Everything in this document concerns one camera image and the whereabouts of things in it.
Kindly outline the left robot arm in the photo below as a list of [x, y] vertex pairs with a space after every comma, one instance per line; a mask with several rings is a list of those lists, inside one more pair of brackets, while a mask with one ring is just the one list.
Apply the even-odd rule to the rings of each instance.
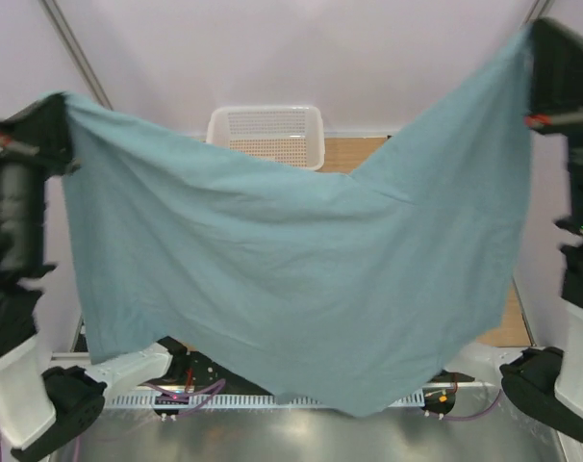
[[0, 120], [0, 446], [19, 461], [79, 437], [108, 400], [151, 380], [178, 384], [188, 372], [188, 351], [171, 338], [98, 366], [40, 369], [42, 292], [24, 281], [53, 270], [44, 260], [45, 184], [75, 168], [64, 95]]

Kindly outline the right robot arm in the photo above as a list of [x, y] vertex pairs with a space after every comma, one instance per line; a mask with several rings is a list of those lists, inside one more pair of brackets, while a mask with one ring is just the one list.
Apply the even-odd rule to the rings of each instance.
[[451, 360], [439, 347], [417, 358], [418, 372], [438, 381], [460, 372], [500, 387], [520, 412], [583, 444], [583, 36], [547, 17], [533, 21], [527, 126], [566, 140], [569, 212], [558, 228], [579, 238], [563, 244], [559, 296], [566, 322], [563, 347], [497, 348], [473, 343]]

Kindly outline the teal blue t-shirt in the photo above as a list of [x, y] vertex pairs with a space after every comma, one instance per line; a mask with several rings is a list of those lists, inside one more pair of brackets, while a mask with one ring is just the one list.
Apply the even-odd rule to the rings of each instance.
[[67, 93], [63, 191], [94, 362], [184, 341], [355, 417], [500, 324], [530, 194], [527, 30], [350, 173], [198, 141]]

